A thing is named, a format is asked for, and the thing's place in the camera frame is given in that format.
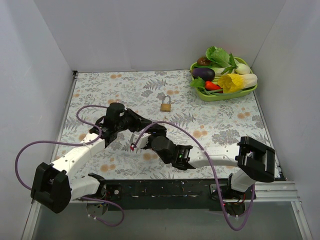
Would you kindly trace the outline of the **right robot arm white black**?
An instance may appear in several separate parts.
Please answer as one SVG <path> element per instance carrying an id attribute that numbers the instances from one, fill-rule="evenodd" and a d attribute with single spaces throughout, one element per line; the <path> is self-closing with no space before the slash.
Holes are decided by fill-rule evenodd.
<path id="1" fill-rule="evenodd" d="M 275 150 L 249 136 L 242 136 L 238 143 L 206 150 L 174 144 L 164 136 L 156 137 L 150 146 L 165 164 L 182 171 L 206 166 L 238 167 L 226 186 L 232 199 L 239 198 L 256 182 L 275 181 Z"/>

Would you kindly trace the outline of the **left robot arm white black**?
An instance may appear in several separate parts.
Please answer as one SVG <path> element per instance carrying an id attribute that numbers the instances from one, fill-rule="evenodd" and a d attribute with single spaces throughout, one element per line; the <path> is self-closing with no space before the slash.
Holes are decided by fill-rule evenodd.
<path id="1" fill-rule="evenodd" d="M 35 171 L 31 198 L 54 213 L 63 211 L 71 200 L 91 196 L 101 200 L 107 195 L 106 180 L 95 173 L 74 180 L 74 175 L 92 157 L 107 148 L 118 133 L 139 133 L 151 125 L 121 103 L 111 103 L 81 143 L 51 164 L 41 163 Z"/>

